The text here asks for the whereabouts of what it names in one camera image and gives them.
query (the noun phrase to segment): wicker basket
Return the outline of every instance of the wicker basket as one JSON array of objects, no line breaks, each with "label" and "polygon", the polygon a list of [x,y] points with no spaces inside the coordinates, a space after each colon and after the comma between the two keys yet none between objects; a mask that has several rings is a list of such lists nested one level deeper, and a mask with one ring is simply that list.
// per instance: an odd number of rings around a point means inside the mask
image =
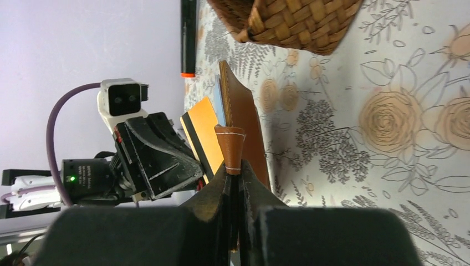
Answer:
[{"label": "wicker basket", "polygon": [[235,40],[328,55],[362,0],[208,0]]}]

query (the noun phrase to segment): marker pen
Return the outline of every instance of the marker pen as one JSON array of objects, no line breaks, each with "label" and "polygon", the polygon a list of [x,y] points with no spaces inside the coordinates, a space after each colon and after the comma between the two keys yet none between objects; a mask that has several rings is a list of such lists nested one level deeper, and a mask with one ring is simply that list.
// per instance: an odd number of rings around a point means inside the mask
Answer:
[{"label": "marker pen", "polygon": [[181,0],[181,76],[196,76],[197,0]]}]

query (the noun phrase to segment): brown leather wallet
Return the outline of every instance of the brown leather wallet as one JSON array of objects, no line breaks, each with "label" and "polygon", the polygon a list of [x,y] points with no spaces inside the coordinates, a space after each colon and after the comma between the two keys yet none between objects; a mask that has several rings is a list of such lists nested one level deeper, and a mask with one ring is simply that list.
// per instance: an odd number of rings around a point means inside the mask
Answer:
[{"label": "brown leather wallet", "polygon": [[226,125],[227,127],[238,127],[244,131],[246,136],[243,143],[242,159],[250,163],[261,183],[271,190],[268,166],[264,157],[263,135],[253,94],[238,81],[226,61],[221,61],[219,67]]}]

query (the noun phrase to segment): floral tablecloth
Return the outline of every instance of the floral tablecloth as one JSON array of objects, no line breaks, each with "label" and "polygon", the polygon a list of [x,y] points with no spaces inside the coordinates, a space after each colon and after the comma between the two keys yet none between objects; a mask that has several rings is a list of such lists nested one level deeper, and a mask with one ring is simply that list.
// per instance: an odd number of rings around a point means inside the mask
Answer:
[{"label": "floral tablecloth", "polygon": [[213,98],[227,60],[253,92],[279,198],[387,208],[425,265],[470,265],[469,10],[468,0],[364,0],[322,57],[237,43],[202,0],[185,108]]}]

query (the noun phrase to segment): blue card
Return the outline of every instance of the blue card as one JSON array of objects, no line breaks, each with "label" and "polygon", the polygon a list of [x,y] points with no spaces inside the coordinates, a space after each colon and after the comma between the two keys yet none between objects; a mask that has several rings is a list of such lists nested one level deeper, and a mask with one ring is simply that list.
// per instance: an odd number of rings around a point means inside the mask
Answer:
[{"label": "blue card", "polygon": [[214,88],[214,111],[219,125],[226,126],[225,114],[223,112],[222,92],[220,87],[220,76],[216,76],[216,87]]}]

